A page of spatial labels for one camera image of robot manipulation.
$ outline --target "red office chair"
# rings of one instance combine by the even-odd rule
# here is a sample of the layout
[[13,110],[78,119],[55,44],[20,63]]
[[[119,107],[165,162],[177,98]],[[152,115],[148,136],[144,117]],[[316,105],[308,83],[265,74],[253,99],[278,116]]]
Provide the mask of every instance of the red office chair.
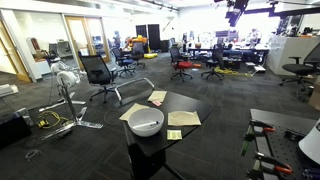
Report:
[[192,62],[182,60],[178,47],[171,47],[169,51],[171,54],[171,66],[175,70],[179,70],[179,72],[172,73],[171,80],[173,80],[173,77],[176,76],[180,76],[183,82],[185,81],[184,76],[190,76],[190,78],[192,79],[193,76],[191,74],[184,72],[185,69],[189,69],[192,67]]

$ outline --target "envelope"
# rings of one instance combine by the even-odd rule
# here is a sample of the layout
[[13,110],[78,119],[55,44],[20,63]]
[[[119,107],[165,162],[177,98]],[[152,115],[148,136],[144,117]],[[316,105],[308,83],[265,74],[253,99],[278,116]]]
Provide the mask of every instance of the envelope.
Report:
[[181,130],[167,130],[167,140],[182,139]]
[[138,103],[135,103],[126,113],[124,113],[119,119],[123,120],[123,121],[128,121],[130,116],[140,110],[140,109],[145,109],[145,108],[149,108],[149,106],[144,106],[144,105],[140,105]]
[[174,111],[168,114],[168,126],[201,125],[197,112]]
[[163,102],[166,97],[167,91],[153,91],[148,101],[159,101]]

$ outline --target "speaker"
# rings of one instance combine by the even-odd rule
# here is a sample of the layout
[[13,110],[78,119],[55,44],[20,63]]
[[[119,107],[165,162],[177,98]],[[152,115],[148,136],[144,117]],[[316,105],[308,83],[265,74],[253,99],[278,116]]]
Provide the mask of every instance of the speaker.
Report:
[[19,113],[0,116],[0,148],[4,148],[32,134],[27,123]]

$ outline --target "white bowl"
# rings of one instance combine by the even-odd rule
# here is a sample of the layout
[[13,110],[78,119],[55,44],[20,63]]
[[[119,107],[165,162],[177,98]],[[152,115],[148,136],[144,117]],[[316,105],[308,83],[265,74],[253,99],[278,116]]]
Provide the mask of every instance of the white bowl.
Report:
[[164,121],[163,113],[155,108],[140,109],[129,117],[129,127],[134,134],[149,137],[160,131]]

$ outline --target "gray carpet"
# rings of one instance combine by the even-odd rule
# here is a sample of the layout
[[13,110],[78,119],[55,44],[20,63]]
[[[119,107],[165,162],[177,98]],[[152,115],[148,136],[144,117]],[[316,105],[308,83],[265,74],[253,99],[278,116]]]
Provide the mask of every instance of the gray carpet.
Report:
[[[292,97],[296,84],[280,87],[281,78],[270,70],[254,77],[225,76],[223,81],[216,77],[209,80],[201,78],[200,73],[207,71],[203,67],[192,71],[193,79],[182,82],[179,77],[170,80],[174,71],[170,66],[169,54],[159,54],[155,59],[143,60],[146,68],[137,67],[133,76],[124,75],[116,79],[117,84],[139,77],[149,78],[156,87],[189,96],[213,105],[214,109],[206,122],[191,135],[167,150],[167,161],[186,179],[238,180],[245,179],[246,170],[253,165],[254,145],[251,144],[246,157],[240,157],[242,137],[247,130],[250,109],[261,109],[277,113],[318,119],[319,111],[307,103]],[[13,109],[35,108],[47,105],[58,99],[56,81],[46,78],[36,84],[18,81],[13,75],[0,74],[0,84],[16,84],[19,93],[7,96],[3,100]],[[1,179],[130,179],[130,164],[127,155],[121,114],[113,104],[117,102],[115,94],[109,94],[107,103],[102,103],[102,95],[93,101],[89,96],[97,92],[98,87],[88,84],[82,78],[80,85],[73,87],[73,99],[87,102],[85,121],[104,124],[103,129],[94,130],[83,127],[73,128],[70,136],[62,140],[50,141],[35,146],[32,138],[50,130],[33,128],[32,137],[14,143],[0,150]],[[132,85],[124,90],[124,96],[143,91],[143,85]],[[37,109],[31,110],[33,117]],[[0,102],[0,113],[11,110]],[[70,117],[64,106],[55,109],[59,115]],[[24,156],[32,148],[42,151],[42,155],[31,161]],[[161,169],[152,179],[175,179],[168,171]]]

